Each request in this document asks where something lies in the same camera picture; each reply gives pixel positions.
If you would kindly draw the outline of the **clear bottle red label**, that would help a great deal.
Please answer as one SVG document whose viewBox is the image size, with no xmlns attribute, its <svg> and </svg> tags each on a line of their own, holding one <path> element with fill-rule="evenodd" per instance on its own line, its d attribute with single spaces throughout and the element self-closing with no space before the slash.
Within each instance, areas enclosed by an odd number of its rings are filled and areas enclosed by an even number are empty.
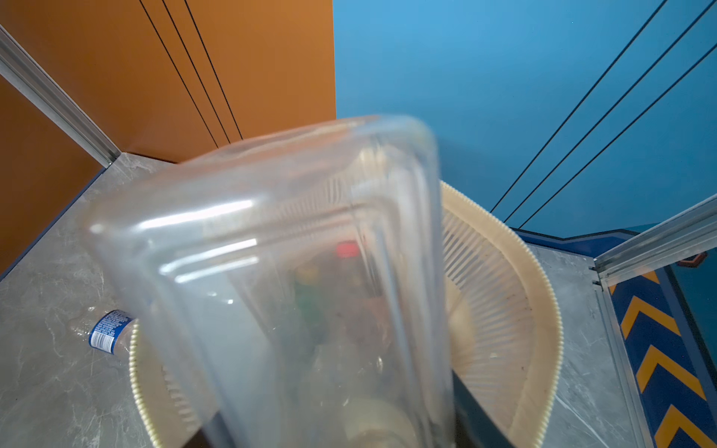
<svg viewBox="0 0 717 448">
<path fill-rule="evenodd" d="M 353 259 L 360 257 L 362 252 L 356 241 L 343 241 L 336 245 L 335 254 L 339 259 Z"/>
</svg>

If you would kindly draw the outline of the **clear bottle green cap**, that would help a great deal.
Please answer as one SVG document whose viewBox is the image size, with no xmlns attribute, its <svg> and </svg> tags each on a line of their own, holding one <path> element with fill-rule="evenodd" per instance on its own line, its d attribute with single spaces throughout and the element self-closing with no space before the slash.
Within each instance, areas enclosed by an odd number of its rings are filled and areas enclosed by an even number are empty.
<svg viewBox="0 0 717 448">
<path fill-rule="evenodd" d="M 432 132 L 373 116 L 164 168 L 82 236 L 212 446 L 450 447 L 442 214 Z"/>
</svg>

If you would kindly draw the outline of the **small clear bottle blue label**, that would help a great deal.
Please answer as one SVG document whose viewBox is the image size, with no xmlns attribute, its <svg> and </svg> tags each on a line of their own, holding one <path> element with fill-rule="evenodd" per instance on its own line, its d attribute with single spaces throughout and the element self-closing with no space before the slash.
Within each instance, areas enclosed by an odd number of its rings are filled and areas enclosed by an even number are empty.
<svg viewBox="0 0 717 448">
<path fill-rule="evenodd" d="M 91 306 L 69 321 L 71 333 L 91 349 L 122 361 L 130 358 L 136 319 L 112 307 Z"/>
</svg>

